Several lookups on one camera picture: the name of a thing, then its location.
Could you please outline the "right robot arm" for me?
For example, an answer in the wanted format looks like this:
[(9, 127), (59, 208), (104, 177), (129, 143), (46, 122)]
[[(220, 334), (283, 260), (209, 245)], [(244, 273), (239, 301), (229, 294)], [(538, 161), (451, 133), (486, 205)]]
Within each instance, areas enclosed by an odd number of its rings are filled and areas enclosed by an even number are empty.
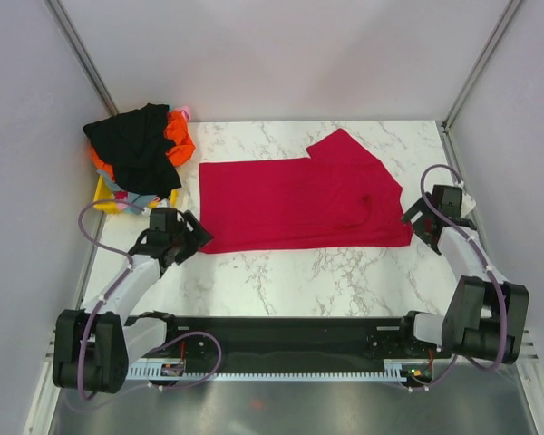
[(459, 187), (435, 185), (403, 215), (413, 233), (435, 254), (444, 256), (457, 286), (444, 315), (411, 311), (410, 326), (397, 334), (399, 350), (418, 356), (430, 343), (470, 359), (505, 364), (517, 361), (525, 330), (529, 291), (493, 269), (478, 241), (475, 224), (461, 215)]

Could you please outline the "crimson red t shirt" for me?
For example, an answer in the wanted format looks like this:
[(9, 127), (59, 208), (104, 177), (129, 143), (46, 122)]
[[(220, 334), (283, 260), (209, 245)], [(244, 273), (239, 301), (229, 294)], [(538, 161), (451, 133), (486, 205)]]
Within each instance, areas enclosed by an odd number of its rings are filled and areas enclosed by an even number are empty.
[(407, 247), (402, 187), (345, 130), (304, 158), (199, 166), (200, 222), (208, 254), (323, 247)]

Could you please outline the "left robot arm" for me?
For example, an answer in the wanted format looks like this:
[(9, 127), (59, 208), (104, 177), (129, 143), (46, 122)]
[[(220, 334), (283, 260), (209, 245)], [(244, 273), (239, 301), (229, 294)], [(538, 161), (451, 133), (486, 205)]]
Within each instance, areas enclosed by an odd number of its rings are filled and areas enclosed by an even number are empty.
[(189, 210), (153, 209), (148, 227), (122, 253), (123, 269), (81, 308), (59, 314), (54, 331), (54, 385), (77, 390), (84, 399), (116, 393), (140, 358), (176, 353), (181, 336), (173, 315), (134, 316), (131, 312), (171, 266), (190, 259), (212, 238)]

